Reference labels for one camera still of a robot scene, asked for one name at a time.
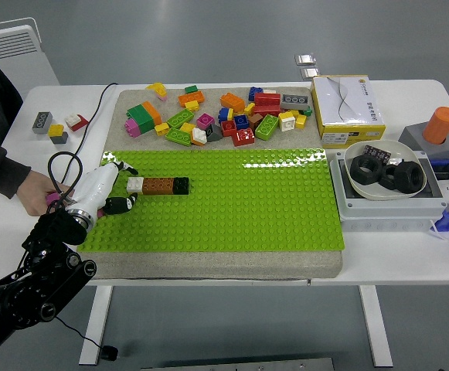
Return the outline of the person's hand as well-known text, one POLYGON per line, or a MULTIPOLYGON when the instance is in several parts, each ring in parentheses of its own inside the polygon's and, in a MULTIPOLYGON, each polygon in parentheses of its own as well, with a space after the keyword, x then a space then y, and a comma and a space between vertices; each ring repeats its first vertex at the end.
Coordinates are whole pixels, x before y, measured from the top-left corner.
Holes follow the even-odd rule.
POLYGON ((57 192, 53 181, 31 170, 18 187, 16 195, 30 216, 41 216, 47 211, 46 197, 53 192, 57 192))

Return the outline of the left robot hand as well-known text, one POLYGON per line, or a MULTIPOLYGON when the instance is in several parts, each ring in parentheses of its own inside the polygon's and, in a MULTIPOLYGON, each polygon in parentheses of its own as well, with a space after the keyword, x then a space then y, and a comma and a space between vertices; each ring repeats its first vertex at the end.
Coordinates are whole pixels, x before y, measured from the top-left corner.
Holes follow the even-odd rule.
POLYGON ((135 194, 131 194, 127 198, 108 198, 119 171, 122 170, 127 170, 132 175, 138 174, 137 170, 125 162, 109 162, 87 173, 74 187, 73 203, 66 207, 66 211, 89 223, 96 223, 100 209, 103 210, 103 214, 107 215, 130 211, 137 199, 135 194))

